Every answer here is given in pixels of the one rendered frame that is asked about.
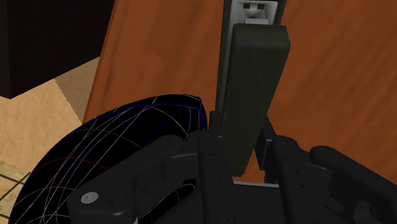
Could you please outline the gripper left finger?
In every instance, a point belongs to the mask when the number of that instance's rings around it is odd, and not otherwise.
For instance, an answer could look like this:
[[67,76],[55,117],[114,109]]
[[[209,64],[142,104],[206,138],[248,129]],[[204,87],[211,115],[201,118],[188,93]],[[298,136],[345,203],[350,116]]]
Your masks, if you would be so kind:
[[78,187],[67,200],[71,224],[135,224],[186,179],[197,179],[191,198],[154,224],[239,224],[230,166],[221,143],[222,115],[208,131],[185,142],[168,135]]

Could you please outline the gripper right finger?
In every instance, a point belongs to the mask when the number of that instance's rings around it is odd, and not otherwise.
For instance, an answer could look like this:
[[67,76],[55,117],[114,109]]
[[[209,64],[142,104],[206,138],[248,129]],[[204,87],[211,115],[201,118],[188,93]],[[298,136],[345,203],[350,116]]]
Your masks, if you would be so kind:
[[397,224],[397,185],[336,149],[305,151],[265,119],[255,152],[286,224]]

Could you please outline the black bowl with coloured lines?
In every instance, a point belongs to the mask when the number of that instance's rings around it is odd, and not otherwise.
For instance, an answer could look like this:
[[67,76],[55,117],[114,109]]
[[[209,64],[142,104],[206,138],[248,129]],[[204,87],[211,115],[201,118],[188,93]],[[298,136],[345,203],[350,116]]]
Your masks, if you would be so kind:
[[82,124],[55,144],[32,170],[8,224],[71,224],[67,198],[164,135],[187,139],[207,128],[201,98],[166,94],[131,102]]

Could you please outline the brown wooden table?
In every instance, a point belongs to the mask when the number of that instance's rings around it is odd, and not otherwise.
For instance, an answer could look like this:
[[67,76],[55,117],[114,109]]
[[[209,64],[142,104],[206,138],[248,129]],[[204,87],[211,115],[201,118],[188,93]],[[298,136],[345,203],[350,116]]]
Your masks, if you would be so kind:
[[[85,120],[158,94],[213,110],[223,0],[115,0]],[[278,134],[331,146],[397,183],[397,0],[287,0]]]

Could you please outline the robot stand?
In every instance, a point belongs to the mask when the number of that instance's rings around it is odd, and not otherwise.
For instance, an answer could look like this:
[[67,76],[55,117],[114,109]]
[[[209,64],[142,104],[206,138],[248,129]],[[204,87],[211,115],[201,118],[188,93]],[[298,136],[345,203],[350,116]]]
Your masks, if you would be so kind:
[[0,0],[0,96],[12,99],[101,54],[115,0]]

